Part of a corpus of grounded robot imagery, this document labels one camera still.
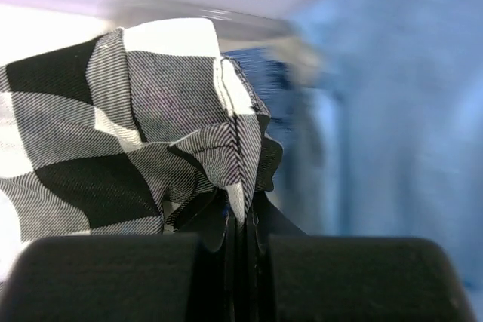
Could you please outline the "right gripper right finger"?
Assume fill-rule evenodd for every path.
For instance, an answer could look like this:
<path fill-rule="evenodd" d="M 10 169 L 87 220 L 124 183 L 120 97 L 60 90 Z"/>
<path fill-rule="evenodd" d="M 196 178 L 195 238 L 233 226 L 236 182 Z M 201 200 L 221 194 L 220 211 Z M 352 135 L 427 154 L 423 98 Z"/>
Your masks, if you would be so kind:
<path fill-rule="evenodd" d="M 249 321 L 473 321 L 443 249 L 425 238 L 303 233 L 267 198 L 246 221 Z"/>

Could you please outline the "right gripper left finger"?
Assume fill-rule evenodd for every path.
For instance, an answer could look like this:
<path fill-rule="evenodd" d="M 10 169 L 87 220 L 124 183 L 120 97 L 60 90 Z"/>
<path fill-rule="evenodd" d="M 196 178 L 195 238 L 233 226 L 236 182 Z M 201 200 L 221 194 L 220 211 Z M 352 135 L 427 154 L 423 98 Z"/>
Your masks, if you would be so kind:
<path fill-rule="evenodd" d="M 1 293 L 3 321 L 230 321 L 221 193 L 197 197 L 168 235 L 43 238 Z"/>

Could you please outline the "black white plaid shirt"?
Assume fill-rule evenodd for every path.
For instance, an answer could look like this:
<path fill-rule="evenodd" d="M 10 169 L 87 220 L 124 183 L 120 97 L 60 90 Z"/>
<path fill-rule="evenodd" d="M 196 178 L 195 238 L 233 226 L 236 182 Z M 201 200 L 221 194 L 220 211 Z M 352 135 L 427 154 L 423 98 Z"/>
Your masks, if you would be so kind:
<path fill-rule="evenodd" d="M 160 234 L 217 192 L 244 222 L 282 148 L 214 24 L 119 28 L 1 68 L 1 276 L 33 241 Z"/>

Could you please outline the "blue checked shirt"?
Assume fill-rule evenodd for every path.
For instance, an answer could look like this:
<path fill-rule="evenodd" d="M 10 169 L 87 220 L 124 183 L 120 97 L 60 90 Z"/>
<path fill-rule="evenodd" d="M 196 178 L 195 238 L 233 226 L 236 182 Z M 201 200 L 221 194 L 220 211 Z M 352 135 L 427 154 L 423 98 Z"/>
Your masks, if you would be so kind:
<path fill-rule="evenodd" d="M 283 147 L 283 158 L 275 174 L 275 188 L 295 191 L 308 183 L 310 161 L 321 164 L 323 144 L 309 109 L 309 98 L 297 84 L 294 67 L 269 55 L 266 48 L 227 51 L 242 68 L 260 99 L 268 107 L 271 121 L 267 133 Z"/>

